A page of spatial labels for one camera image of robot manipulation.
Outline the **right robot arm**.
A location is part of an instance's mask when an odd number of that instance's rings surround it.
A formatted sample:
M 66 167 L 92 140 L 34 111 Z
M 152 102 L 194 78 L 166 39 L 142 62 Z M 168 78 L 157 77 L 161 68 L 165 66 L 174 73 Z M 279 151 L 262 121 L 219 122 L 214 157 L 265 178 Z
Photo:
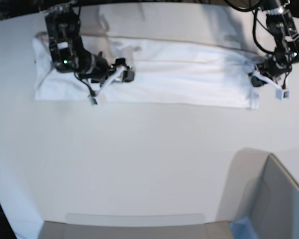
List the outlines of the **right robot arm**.
M 80 35 L 80 13 L 66 2 L 45 10 L 45 23 L 49 40 L 49 51 L 56 70 L 60 73 L 73 72 L 79 80 L 91 79 L 103 84 L 120 66 L 123 67 L 123 82 L 132 82 L 135 73 L 119 58 L 110 65 L 103 53 L 92 54 L 84 48 Z

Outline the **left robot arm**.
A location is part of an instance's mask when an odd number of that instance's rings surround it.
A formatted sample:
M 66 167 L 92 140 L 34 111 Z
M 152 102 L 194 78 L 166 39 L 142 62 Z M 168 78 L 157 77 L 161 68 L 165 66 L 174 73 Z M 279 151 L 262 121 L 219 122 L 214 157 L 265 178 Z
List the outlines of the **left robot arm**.
M 263 0 L 255 9 L 253 22 L 253 40 L 256 46 L 266 53 L 264 60 L 255 65 L 250 74 L 253 87 L 261 87 L 269 83 L 277 83 L 284 75 L 282 89 L 287 87 L 287 77 L 293 64 L 299 63 L 299 33 L 290 10 L 286 9 L 288 0 Z M 276 47 L 273 52 L 264 49 L 256 38 L 258 11 L 266 13 L 267 30 L 274 38 Z

